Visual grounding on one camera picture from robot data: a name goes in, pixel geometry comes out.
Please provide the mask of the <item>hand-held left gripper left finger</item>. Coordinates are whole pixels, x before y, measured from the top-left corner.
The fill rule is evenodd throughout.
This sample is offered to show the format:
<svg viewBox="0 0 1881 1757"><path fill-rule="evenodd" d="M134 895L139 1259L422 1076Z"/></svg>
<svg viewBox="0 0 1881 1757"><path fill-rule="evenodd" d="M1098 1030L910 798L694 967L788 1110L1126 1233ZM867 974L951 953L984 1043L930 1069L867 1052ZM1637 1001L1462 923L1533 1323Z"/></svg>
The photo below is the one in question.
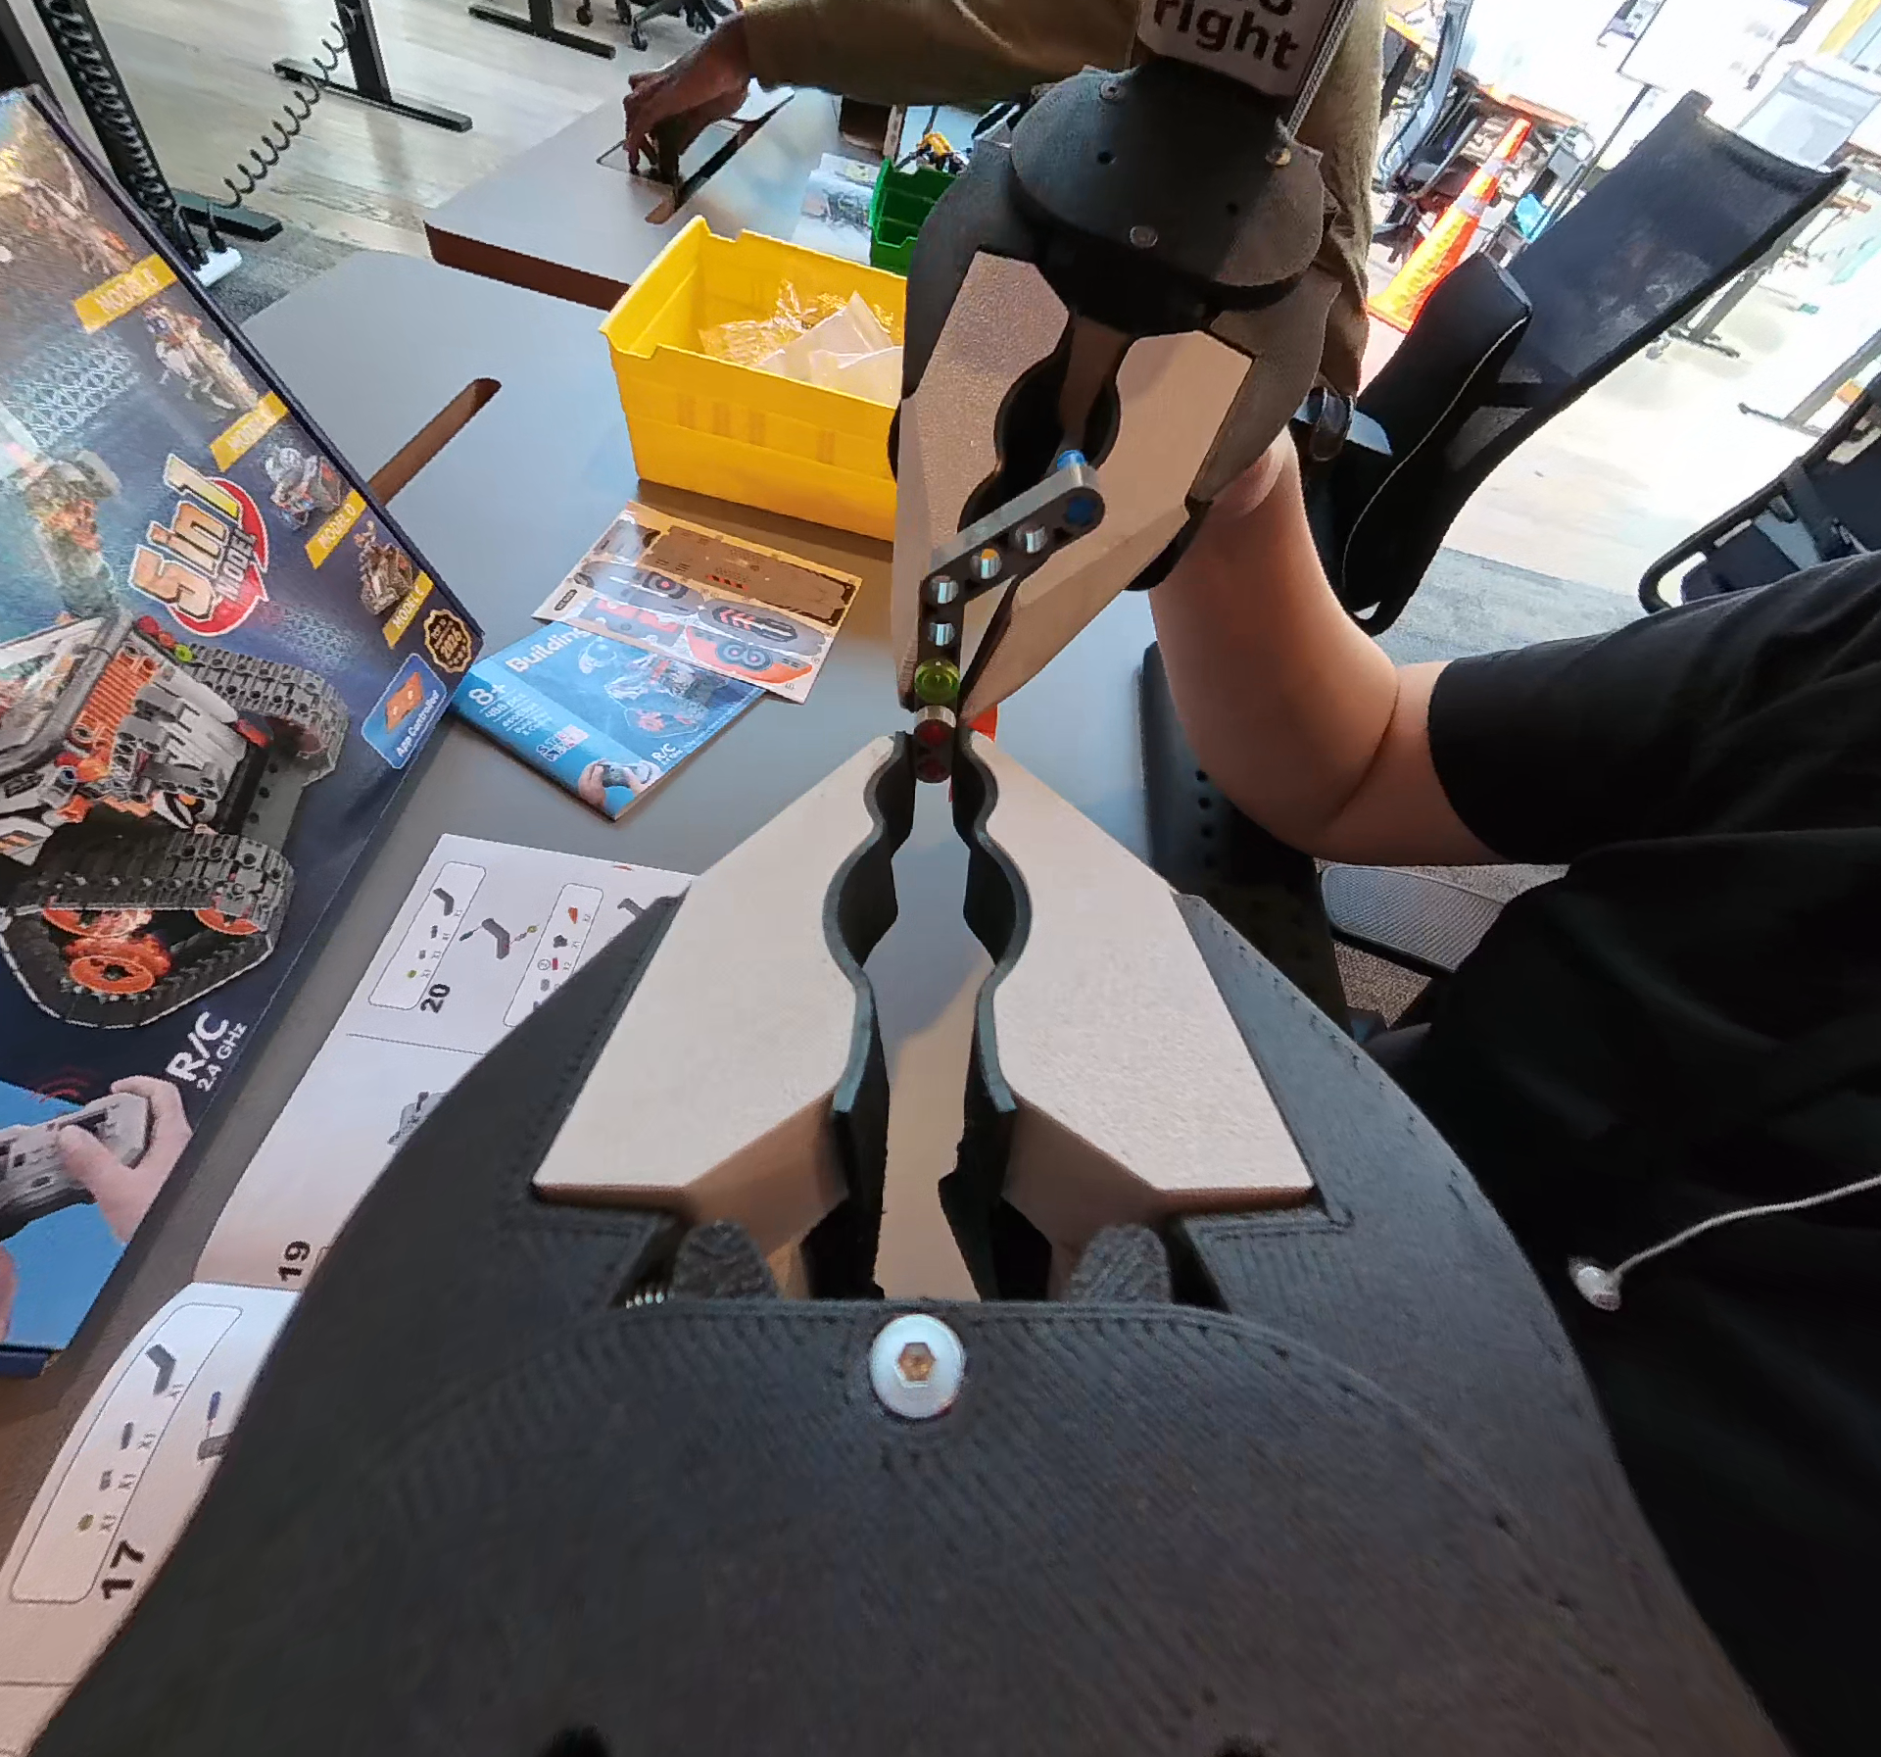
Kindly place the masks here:
<svg viewBox="0 0 1881 1757"><path fill-rule="evenodd" d="M543 1203L743 1222L808 1254L812 1291L875 1291L881 1005L867 953L897 923L905 738L875 738L708 870L543 1167Z"/></svg>

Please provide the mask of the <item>grey angled building beam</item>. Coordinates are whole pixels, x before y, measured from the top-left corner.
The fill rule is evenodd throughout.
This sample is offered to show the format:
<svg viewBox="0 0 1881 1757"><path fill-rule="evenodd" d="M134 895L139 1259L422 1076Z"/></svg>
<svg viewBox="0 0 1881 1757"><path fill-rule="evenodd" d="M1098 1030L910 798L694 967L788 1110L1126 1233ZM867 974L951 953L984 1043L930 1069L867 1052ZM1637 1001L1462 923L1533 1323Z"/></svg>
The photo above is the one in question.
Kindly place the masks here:
<svg viewBox="0 0 1881 1757"><path fill-rule="evenodd" d="M993 664L1008 647L1020 577L1034 577L1057 552L1075 552L1110 517L1098 474L1085 448L1057 448L1045 478L1027 478L993 517L960 523L924 586L910 586L910 779L951 779L960 716L997 703Z"/></svg>

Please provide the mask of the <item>grey desk with brown edge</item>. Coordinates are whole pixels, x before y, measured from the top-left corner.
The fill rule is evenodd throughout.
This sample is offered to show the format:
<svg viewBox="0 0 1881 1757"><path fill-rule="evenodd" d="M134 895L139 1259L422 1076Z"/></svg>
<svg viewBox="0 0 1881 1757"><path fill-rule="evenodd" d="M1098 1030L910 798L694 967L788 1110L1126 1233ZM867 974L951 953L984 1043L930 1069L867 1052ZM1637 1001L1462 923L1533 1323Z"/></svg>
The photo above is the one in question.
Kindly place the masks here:
<svg viewBox="0 0 1881 1757"><path fill-rule="evenodd" d="M614 306L691 218L708 218L723 238L788 238L825 155L875 176L881 155L905 155L930 131L951 147L978 131L970 109L930 102L875 109L825 89L769 89L761 109L769 117L715 126L682 155L682 187L658 187L629 170L620 102L605 102L519 160L446 192L422 218L422 256L475 276Z"/></svg>

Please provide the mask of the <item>clear plastic parts bags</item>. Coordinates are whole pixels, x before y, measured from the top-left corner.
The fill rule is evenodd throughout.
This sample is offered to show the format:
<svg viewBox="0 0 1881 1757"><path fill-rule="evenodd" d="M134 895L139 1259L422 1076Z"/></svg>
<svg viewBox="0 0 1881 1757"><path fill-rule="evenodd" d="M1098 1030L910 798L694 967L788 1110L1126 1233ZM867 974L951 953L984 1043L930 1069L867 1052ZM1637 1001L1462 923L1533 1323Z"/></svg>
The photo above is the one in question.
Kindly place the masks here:
<svg viewBox="0 0 1881 1757"><path fill-rule="evenodd" d="M776 286L776 306L708 327L694 351L858 400L897 400L905 387L905 327L867 297L797 276Z"/></svg>

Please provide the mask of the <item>green plastic bin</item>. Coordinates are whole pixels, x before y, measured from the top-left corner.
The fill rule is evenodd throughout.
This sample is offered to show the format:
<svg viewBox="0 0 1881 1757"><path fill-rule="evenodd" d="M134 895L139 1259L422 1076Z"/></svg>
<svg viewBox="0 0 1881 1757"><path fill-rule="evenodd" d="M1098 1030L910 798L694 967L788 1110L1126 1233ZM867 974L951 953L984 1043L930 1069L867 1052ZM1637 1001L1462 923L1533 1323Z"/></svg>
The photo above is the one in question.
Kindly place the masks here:
<svg viewBox="0 0 1881 1757"><path fill-rule="evenodd" d="M875 272L897 272L910 263L910 238L930 225L930 205L948 199L948 187L960 176L970 160L948 155L948 160L881 160L875 170L875 199L867 199L867 263Z"/></svg>

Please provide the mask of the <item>clear bag of small parts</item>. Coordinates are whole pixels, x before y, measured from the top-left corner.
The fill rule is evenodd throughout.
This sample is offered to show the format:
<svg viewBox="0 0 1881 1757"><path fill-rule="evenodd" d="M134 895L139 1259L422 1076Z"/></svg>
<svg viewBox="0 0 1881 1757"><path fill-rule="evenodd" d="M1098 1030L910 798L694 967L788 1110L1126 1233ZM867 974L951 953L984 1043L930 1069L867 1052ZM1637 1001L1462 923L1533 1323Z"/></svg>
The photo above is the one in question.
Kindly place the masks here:
<svg viewBox="0 0 1881 1757"><path fill-rule="evenodd" d="M875 263L875 176L881 160L823 155L788 248Z"/></svg>

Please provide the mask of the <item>yellow plastic bin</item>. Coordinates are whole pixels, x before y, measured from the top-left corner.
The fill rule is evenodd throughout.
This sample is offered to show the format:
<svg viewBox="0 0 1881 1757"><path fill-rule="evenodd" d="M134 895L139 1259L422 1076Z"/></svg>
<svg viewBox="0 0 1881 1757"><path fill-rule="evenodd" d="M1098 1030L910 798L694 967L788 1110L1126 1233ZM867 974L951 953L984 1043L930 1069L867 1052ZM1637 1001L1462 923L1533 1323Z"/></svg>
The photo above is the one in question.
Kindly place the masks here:
<svg viewBox="0 0 1881 1757"><path fill-rule="evenodd" d="M783 297L858 297L893 327L893 337L905 336L897 272L788 248L769 235L723 238L708 218L691 218L599 327L620 382L636 474L715 506L893 542L897 400L836 396L708 351L715 327L761 327L783 306Z"/></svg>

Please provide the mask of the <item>sticker sheet with dark cutouts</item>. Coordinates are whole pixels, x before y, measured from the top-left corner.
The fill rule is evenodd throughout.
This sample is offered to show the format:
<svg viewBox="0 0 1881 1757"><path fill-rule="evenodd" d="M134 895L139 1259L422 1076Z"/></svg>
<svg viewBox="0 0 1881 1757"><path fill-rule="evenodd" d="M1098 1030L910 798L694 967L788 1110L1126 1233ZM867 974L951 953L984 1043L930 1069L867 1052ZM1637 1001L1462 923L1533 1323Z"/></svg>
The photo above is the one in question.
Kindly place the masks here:
<svg viewBox="0 0 1881 1757"><path fill-rule="evenodd" d="M723 523L663 517L663 513L639 513L639 506L629 506L599 535L590 558L639 565L639 573L691 577L708 598L776 605L776 613L812 620L812 628L842 628L842 613L858 598L858 573L836 573L836 565L812 565L812 558L788 558L788 552L761 552L761 542L739 542Z"/></svg>

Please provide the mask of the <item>orange traffic cone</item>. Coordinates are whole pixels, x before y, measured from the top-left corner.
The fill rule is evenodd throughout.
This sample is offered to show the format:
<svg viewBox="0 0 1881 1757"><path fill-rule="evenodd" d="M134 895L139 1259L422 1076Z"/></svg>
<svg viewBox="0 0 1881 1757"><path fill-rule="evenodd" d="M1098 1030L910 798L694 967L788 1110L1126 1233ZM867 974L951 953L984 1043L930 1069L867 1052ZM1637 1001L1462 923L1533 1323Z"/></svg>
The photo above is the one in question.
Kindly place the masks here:
<svg viewBox="0 0 1881 1757"><path fill-rule="evenodd" d="M1498 192L1498 170L1518 160L1518 147L1533 139L1533 117L1513 117L1513 131L1496 139L1496 155L1472 170L1472 187L1451 199L1451 218L1407 248L1407 263L1373 297L1373 320L1407 336L1432 305L1432 286L1472 256L1481 218Z"/></svg>

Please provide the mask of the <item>white open instruction manual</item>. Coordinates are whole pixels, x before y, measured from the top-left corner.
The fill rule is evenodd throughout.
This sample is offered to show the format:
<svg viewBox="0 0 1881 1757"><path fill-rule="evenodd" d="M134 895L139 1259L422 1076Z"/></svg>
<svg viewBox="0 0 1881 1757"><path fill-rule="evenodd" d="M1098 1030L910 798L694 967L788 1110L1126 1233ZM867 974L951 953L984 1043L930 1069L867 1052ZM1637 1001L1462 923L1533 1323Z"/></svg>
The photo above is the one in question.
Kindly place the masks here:
<svg viewBox="0 0 1881 1757"><path fill-rule="evenodd" d="M691 876L440 832L369 974L243 1167L190 1273L121 1335L0 1569L0 1748L32 1748L202 1507L342 1222L475 1062Z"/></svg>

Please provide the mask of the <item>sticker sheet with orange prints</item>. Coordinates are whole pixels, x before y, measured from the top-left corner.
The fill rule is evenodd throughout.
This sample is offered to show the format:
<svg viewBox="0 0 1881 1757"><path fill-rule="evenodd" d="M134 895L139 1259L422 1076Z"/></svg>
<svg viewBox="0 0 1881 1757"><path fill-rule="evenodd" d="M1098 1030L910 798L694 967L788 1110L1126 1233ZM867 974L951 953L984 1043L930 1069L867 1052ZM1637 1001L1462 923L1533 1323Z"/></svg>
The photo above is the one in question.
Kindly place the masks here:
<svg viewBox="0 0 1881 1757"><path fill-rule="evenodd" d="M691 586L675 573L654 565L605 565L599 577L568 577L532 605L532 620L568 620L579 636L605 639L636 639L658 647L675 664L708 664L723 682L748 682L769 696L808 703L836 628L761 605L761 598L724 598L724 586Z"/></svg>

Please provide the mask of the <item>white board on stand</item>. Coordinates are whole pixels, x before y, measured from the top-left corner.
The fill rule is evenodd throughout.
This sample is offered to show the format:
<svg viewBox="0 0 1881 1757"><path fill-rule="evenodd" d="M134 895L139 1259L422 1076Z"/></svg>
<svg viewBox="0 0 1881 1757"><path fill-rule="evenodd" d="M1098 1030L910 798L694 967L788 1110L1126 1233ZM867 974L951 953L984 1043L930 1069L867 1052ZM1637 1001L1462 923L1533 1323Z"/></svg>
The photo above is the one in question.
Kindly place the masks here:
<svg viewBox="0 0 1881 1757"><path fill-rule="evenodd" d="M1624 0L1472 0L1453 67L1498 102L1553 109L1567 126L1607 117L1614 57L1605 29Z"/></svg>
<svg viewBox="0 0 1881 1757"><path fill-rule="evenodd" d="M1797 29L1797 0L1653 0L1614 78L1645 89L1732 102Z"/></svg>

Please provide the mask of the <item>black mesh office chair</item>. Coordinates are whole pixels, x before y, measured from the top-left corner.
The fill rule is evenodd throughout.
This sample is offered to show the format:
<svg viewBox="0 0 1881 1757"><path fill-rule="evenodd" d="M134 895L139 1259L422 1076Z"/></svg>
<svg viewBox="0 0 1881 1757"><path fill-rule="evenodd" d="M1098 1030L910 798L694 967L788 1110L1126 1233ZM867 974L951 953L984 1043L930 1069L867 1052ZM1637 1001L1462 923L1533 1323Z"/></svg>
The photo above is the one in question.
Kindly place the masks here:
<svg viewBox="0 0 1881 1757"><path fill-rule="evenodd" d="M1750 506L1717 513L1640 573L1640 613L1750 598L1881 552L1881 382Z"/></svg>
<svg viewBox="0 0 1881 1757"><path fill-rule="evenodd" d="M1311 535L1345 620L1384 636L1484 474L1832 187L1840 170L1790 160L1687 89L1518 263L1453 263L1352 396L1345 448L1311 462Z"/></svg>

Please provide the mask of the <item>blue robot kit box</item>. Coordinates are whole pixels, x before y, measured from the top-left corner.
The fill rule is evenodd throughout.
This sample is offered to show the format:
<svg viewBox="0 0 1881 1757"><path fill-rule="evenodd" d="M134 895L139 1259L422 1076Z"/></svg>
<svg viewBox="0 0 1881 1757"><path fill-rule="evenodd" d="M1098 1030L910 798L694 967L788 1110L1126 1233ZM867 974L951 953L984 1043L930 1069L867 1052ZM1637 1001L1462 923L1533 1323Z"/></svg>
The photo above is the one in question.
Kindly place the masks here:
<svg viewBox="0 0 1881 1757"><path fill-rule="evenodd" d="M479 628L45 89L0 102L10 1377L134 1233L59 1162L216 1132Z"/></svg>

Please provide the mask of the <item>white drawstring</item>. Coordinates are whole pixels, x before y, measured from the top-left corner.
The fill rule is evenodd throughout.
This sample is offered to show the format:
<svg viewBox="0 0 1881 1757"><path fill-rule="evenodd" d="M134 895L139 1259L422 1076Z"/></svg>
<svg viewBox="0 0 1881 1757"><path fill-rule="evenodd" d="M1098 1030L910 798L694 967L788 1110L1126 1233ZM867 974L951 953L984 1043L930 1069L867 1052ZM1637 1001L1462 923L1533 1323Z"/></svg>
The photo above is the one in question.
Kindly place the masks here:
<svg viewBox="0 0 1881 1757"><path fill-rule="evenodd" d="M1703 1222L1679 1222L1673 1241L1624 1254L1624 1259L1592 1259L1592 1254L1570 1254L1567 1273L1588 1310L1614 1314L1624 1310L1624 1273L1708 1241L1708 1233L1742 1233L1742 1222L1776 1222L1776 1211L1811 1211L1811 1204L1840 1204L1840 1203L1866 1203L1881 1195L1881 1178L1854 1178L1854 1184L1827 1184L1827 1195L1806 1195L1806 1203L1760 1203L1760 1204L1729 1204L1729 1211L1703 1211Z"/></svg>

